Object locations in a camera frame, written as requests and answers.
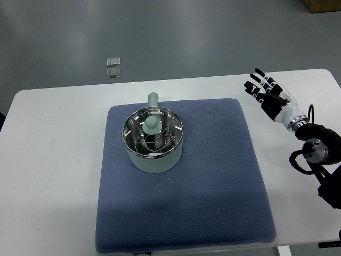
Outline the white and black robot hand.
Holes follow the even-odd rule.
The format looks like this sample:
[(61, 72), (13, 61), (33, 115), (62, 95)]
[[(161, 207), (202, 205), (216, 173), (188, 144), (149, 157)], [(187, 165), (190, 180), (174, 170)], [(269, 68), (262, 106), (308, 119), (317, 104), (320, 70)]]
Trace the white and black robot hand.
[(245, 92), (260, 103), (272, 121), (281, 123), (290, 132), (308, 123), (308, 117), (298, 109), (296, 99), (272, 77), (258, 68), (250, 77), (253, 81), (245, 82)]

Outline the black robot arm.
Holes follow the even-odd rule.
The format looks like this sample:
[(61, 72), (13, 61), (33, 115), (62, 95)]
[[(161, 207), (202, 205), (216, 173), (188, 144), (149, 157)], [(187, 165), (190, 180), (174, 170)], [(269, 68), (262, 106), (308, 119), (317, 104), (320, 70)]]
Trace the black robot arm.
[(302, 174), (314, 175), (320, 183), (318, 195), (331, 207), (340, 209), (340, 167), (333, 173), (324, 168), (340, 164), (340, 136), (322, 125), (307, 123), (295, 131), (295, 137), (304, 144), (291, 153), (289, 163)]

